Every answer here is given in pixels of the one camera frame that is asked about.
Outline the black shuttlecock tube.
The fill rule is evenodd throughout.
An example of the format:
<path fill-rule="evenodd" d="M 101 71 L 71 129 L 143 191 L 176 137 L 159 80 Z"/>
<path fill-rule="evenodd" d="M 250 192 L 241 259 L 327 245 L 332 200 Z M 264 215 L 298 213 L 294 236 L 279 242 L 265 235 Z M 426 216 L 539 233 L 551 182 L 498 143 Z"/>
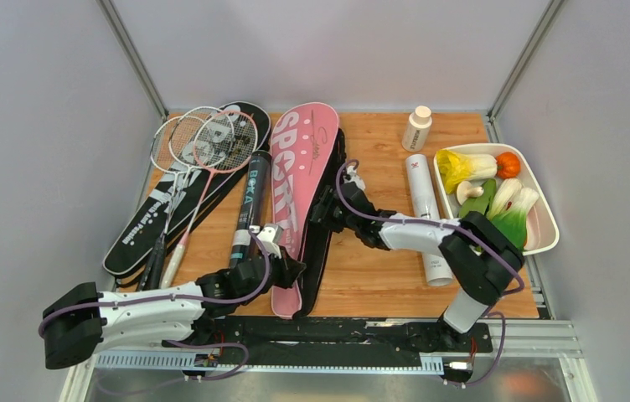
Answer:
<path fill-rule="evenodd" d="M 245 188 L 234 233 L 229 268 L 235 268 L 250 256 L 254 247 L 249 235 L 252 226 L 260 226 L 265 209 L 266 188 L 270 182 L 272 157 L 268 151 L 253 153 L 245 175 Z"/>

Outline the pink racket cover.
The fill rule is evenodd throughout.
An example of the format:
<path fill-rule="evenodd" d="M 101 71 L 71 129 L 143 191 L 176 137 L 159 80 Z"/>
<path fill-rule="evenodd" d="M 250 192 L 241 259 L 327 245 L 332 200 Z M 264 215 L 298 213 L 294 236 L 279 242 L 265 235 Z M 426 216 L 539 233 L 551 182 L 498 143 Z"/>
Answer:
<path fill-rule="evenodd" d="M 332 232 L 309 222 L 319 191 L 333 180 L 343 158 L 339 116 L 330 105 L 308 102 L 286 111 L 271 132 L 272 221 L 283 229 L 281 245 L 306 270 L 289 288 L 274 286 L 273 313 L 286 320 L 313 310 L 322 283 Z"/>

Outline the white shuttlecock tube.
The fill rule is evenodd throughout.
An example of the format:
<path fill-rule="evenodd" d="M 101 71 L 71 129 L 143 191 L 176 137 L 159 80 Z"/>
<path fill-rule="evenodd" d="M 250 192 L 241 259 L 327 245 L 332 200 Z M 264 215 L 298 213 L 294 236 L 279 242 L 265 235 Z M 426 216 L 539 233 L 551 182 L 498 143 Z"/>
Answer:
<path fill-rule="evenodd" d="M 421 219 L 439 219 L 436 195 L 432 187 L 428 161 L 423 154 L 414 154 L 405 160 L 411 202 L 414 215 Z M 428 286 L 447 286 L 453 282 L 453 274 L 439 255 L 421 255 L 423 271 Z"/>

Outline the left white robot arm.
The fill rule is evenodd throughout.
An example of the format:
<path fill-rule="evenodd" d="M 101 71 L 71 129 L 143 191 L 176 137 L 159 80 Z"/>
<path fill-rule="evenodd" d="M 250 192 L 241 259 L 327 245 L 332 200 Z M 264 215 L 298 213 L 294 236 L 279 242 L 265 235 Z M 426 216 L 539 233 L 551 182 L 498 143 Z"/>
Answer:
<path fill-rule="evenodd" d="M 65 369 L 134 343 L 188 339 L 196 347 L 209 345 L 216 334 L 211 319 L 230 315 L 273 286 L 293 287 L 307 268 L 266 233 L 254 241 L 257 255 L 182 285 L 136 292 L 99 291 L 94 282 L 74 286 L 42 313 L 45 368 Z"/>

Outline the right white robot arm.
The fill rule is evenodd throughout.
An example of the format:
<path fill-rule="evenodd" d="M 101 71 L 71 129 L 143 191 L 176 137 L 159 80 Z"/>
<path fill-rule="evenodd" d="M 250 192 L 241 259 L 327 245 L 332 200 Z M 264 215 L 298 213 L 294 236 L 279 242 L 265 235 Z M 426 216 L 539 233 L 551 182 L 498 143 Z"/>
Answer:
<path fill-rule="evenodd" d="M 358 165 L 352 159 L 337 170 L 333 182 L 315 198 L 309 221 L 333 232 L 350 229 L 370 248 L 441 257 L 460 289 L 440 316 L 437 336 L 444 348 L 462 348 L 479 318 L 503 296 L 524 289 L 521 250 L 476 211 L 463 218 L 425 219 L 377 209 L 365 194 Z"/>

